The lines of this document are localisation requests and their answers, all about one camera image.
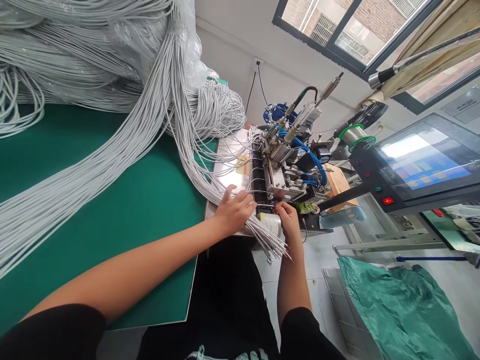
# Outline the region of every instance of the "wall socket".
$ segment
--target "wall socket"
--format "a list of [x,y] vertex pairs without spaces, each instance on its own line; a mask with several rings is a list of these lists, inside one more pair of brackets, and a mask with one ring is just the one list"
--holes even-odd
[[254,63],[255,65],[257,65],[257,62],[260,62],[260,64],[263,64],[263,63],[264,63],[264,61],[263,61],[261,58],[255,56],[255,57],[253,58],[253,63]]

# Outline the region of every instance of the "forearm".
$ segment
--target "forearm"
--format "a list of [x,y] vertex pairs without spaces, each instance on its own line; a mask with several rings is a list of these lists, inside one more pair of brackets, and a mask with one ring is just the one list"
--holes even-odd
[[86,304],[111,322],[195,255],[227,237],[214,217],[184,231],[124,252],[74,278],[28,315],[65,304]]
[[277,312],[281,327],[285,315],[296,308],[312,310],[307,275],[305,273],[304,247],[300,232],[297,238],[287,238],[292,260],[283,257],[278,278]]

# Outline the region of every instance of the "window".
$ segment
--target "window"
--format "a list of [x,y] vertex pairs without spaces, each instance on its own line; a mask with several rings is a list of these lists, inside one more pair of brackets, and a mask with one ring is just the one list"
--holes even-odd
[[[391,67],[442,0],[279,0],[273,23],[365,81]],[[480,55],[395,96],[416,114],[480,74]]]

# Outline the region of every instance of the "monitor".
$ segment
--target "monitor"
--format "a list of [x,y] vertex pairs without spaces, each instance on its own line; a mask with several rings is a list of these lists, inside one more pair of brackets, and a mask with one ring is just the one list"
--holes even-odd
[[411,214],[404,209],[480,197],[480,137],[436,113],[354,151],[350,162],[385,212]]

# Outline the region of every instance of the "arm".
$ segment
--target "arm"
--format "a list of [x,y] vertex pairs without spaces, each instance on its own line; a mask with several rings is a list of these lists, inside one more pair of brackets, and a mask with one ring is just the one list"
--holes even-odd
[[297,210],[286,202],[279,202],[275,210],[280,215],[285,242],[289,246],[289,258],[281,260],[280,276],[278,278],[278,292],[276,307],[278,325],[282,328],[285,315],[296,308],[307,308],[312,311],[310,304],[307,275],[305,274],[304,247],[300,234]]
[[257,204],[244,190],[231,199],[235,187],[227,188],[214,216],[102,262],[47,296],[23,319],[65,304],[89,305],[107,322],[117,319],[195,255],[245,226]]

